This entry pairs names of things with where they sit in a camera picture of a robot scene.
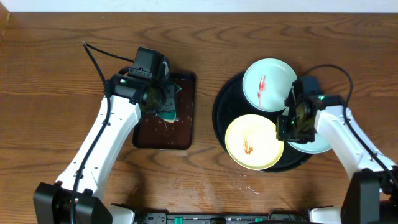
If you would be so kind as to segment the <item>yellow plate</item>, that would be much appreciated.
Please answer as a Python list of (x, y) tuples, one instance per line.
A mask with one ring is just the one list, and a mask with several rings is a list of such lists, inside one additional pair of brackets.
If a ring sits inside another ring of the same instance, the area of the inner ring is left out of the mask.
[(251, 170), (272, 167), (284, 152), (284, 143), (276, 138), (276, 125), (257, 114), (246, 114), (232, 121), (224, 140), (233, 160)]

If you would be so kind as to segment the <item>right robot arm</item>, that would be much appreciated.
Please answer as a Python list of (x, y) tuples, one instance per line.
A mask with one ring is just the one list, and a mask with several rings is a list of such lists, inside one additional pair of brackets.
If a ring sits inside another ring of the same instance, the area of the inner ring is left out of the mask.
[(397, 223), (397, 164), (386, 157), (354, 120), (340, 95), (324, 95), (315, 77), (293, 82), (277, 118), (280, 141), (308, 143), (323, 137), (350, 179), (342, 206), (309, 210), (312, 223)]

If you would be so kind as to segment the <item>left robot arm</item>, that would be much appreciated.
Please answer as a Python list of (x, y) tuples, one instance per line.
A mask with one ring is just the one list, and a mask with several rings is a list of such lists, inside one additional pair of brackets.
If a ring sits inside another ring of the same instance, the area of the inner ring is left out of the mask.
[(103, 203), (106, 182), (141, 110), (174, 107), (180, 87), (171, 81), (115, 74), (104, 83), (99, 113), (79, 151), (54, 184), (34, 192), (38, 223), (134, 223), (134, 210)]

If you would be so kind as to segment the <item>green yellow sponge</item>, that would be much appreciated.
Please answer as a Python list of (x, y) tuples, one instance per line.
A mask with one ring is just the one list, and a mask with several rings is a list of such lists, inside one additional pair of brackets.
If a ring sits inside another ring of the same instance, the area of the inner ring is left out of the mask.
[(177, 118), (177, 93), (182, 89), (169, 80), (170, 64), (164, 59), (162, 68), (165, 70), (165, 83), (162, 84), (162, 92), (165, 94), (165, 102), (161, 103), (161, 109), (157, 115), (168, 123), (173, 123)]

